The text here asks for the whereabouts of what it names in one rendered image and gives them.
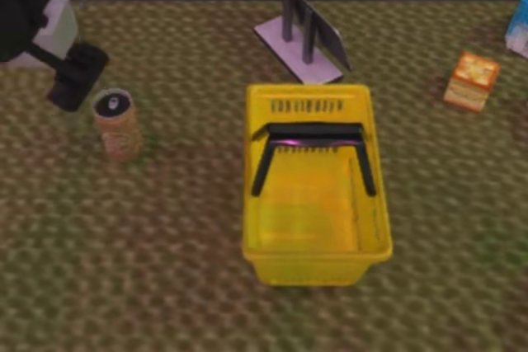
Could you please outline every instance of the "brown can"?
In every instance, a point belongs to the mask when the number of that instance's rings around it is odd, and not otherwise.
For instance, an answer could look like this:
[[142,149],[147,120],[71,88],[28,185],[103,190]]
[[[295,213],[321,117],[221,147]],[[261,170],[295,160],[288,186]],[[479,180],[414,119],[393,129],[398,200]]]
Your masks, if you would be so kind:
[[93,112],[109,159],[135,159],[143,140],[130,94],[120,88],[102,91],[93,101]]

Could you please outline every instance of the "yellow plastic crate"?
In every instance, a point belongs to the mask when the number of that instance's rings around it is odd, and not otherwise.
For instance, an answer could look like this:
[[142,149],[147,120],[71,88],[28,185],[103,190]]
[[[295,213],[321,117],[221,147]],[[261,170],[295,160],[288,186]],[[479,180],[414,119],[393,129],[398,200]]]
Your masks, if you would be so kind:
[[367,87],[250,86],[244,145],[243,254],[263,283],[344,286],[390,258]]

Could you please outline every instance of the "can top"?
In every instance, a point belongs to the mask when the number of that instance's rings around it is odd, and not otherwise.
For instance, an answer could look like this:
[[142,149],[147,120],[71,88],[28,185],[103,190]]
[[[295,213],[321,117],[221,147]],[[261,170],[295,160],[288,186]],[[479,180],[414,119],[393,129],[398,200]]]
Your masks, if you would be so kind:
[[113,89],[101,92],[93,107],[97,115],[112,118],[123,115],[131,106],[132,100],[128,92]]

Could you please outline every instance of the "cobblestone ground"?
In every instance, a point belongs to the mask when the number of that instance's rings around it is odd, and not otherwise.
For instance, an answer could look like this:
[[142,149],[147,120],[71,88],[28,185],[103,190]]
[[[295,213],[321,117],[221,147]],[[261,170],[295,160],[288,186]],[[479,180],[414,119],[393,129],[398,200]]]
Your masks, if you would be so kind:
[[[1,70],[0,351],[528,350],[528,61],[513,3],[322,2],[371,87],[394,258],[355,287],[271,289],[241,255],[243,98],[293,78],[251,28],[266,2],[94,2],[97,90],[147,147],[109,165],[89,106]],[[441,102],[461,50],[502,72],[481,115]]]

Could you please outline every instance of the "orange box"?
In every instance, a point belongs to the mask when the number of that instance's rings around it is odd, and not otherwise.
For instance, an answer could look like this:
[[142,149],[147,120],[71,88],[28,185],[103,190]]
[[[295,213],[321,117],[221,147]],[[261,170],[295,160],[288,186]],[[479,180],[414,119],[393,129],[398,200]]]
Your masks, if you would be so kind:
[[500,70],[499,63],[463,52],[449,80],[444,101],[481,112]]

